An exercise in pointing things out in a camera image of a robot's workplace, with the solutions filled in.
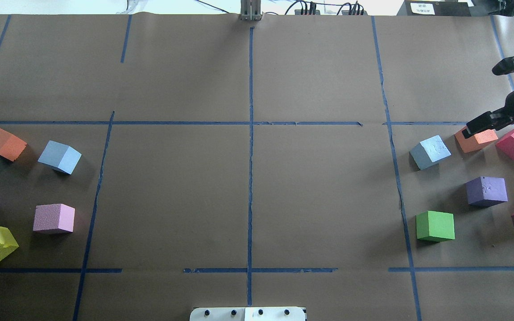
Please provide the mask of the right orange foam block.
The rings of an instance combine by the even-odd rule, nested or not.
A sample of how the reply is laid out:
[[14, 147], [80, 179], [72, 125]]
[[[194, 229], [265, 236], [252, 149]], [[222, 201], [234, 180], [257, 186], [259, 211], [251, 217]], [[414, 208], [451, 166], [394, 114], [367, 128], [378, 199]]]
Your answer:
[[489, 129], [480, 133], [477, 133], [470, 138], [465, 138], [463, 132], [467, 130], [467, 127], [463, 127], [461, 130], [454, 134], [455, 140], [459, 145], [463, 153], [475, 152], [485, 148], [493, 142], [498, 140], [498, 136], [495, 130]]

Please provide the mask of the right purple foam block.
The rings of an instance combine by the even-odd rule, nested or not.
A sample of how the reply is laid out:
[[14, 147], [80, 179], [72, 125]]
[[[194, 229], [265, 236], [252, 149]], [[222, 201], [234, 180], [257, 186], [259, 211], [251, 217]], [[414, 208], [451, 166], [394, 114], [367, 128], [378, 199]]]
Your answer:
[[471, 206], [491, 207], [508, 202], [503, 177], [476, 177], [465, 183], [467, 201]]

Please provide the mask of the green foam block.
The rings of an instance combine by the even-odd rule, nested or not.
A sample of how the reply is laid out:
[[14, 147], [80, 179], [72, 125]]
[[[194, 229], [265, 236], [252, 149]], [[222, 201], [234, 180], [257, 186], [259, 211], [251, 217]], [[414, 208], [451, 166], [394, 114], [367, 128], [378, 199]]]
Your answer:
[[438, 211], [425, 211], [415, 217], [416, 237], [430, 242], [455, 239], [454, 215]]

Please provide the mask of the black power box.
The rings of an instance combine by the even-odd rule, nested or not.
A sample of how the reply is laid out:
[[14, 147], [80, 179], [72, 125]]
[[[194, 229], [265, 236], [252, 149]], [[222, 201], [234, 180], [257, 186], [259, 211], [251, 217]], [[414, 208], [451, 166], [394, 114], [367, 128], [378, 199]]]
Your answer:
[[471, 16], [467, 2], [404, 0], [397, 16]]

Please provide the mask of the aluminium frame post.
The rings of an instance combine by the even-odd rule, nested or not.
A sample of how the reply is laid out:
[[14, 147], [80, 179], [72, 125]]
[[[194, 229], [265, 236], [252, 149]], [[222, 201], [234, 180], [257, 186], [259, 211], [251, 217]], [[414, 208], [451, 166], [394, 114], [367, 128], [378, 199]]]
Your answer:
[[260, 21], [262, 19], [261, 0], [241, 0], [240, 20]]

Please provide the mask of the white pedestal column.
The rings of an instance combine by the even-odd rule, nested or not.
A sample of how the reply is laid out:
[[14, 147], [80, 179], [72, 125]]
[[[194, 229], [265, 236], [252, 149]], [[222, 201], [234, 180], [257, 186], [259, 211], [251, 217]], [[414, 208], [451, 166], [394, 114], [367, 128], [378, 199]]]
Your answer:
[[306, 321], [303, 307], [200, 307], [191, 311], [190, 321]]

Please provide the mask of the light blue block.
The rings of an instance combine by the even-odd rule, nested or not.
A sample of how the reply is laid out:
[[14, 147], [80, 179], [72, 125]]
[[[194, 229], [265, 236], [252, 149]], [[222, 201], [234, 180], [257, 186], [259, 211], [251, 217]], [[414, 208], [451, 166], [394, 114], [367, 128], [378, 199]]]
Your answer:
[[72, 174], [82, 154], [67, 144], [49, 140], [38, 158], [39, 163], [53, 170]]
[[451, 156], [450, 150], [445, 146], [440, 136], [433, 136], [418, 142], [410, 154], [419, 170], [439, 164], [443, 159]]

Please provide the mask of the left orange foam block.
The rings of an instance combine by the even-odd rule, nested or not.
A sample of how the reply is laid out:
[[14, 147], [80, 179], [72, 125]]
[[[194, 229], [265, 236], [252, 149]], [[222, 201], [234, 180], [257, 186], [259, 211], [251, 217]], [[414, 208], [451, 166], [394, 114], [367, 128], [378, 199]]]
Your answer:
[[26, 148], [27, 143], [14, 134], [0, 128], [0, 156], [14, 162]]

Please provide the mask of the orange foam block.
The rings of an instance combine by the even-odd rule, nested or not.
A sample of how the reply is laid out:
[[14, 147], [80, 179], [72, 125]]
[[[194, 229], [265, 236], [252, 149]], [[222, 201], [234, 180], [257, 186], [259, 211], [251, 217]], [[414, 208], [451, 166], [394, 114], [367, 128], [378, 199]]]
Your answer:
[[14, 134], [0, 128], [0, 156], [14, 162], [26, 148], [27, 143]]
[[498, 140], [498, 136], [495, 130], [489, 129], [480, 133], [477, 133], [470, 138], [465, 138], [463, 132], [467, 130], [467, 127], [463, 127], [461, 130], [454, 134], [455, 140], [459, 145], [463, 153], [475, 152], [485, 148], [493, 142]]

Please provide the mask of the pink foam block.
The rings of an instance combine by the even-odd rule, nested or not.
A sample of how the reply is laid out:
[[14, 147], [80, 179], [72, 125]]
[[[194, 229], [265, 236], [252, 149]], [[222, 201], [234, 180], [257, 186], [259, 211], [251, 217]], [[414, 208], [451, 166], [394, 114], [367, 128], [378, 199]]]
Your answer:
[[43, 234], [73, 232], [75, 209], [65, 204], [35, 206], [33, 231]]

